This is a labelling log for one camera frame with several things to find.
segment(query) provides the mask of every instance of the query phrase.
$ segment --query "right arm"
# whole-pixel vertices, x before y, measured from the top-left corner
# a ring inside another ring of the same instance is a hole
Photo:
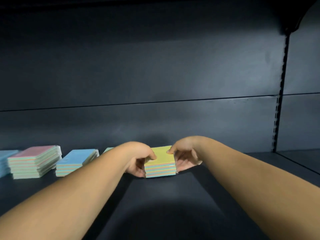
[[[271,239],[320,239],[320,188],[207,137],[186,137],[168,153],[184,170],[204,161]]]

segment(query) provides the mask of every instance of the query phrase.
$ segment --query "human hand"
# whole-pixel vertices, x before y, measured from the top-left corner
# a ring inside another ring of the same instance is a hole
[[[178,140],[168,151],[168,154],[174,153],[177,172],[200,165],[202,161],[198,159],[195,151],[197,136],[185,137]]]
[[[130,141],[123,144],[125,150],[129,153],[129,162],[126,165],[126,172],[130,173],[136,177],[146,177],[146,172],[144,170],[144,162],[146,157],[151,159],[156,159],[156,155],[150,146],[143,144],[141,142]]]

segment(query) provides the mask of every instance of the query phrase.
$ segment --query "pink sticky note stack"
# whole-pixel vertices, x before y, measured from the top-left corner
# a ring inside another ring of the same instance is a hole
[[[61,156],[58,145],[33,146],[8,157],[8,164],[14,179],[40,178],[56,167]]]

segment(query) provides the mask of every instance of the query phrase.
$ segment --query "yellow notepad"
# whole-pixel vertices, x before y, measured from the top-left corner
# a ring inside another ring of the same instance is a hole
[[[170,148],[171,148],[170,145],[152,148],[155,155],[157,156],[157,159],[156,160],[150,160],[150,159],[147,160],[146,159],[146,163],[144,165],[145,166],[153,166],[153,165],[175,163],[174,155],[167,154],[167,150],[169,150]]]

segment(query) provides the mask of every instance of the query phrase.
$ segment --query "forearm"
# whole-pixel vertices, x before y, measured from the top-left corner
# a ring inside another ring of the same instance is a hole
[[[199,158],[270,238],[320,238],[318,187],[212,139],[197,140]]]
[[[3,239],[81,239],[128,163],[126,145],[102,154],[0,218]]]

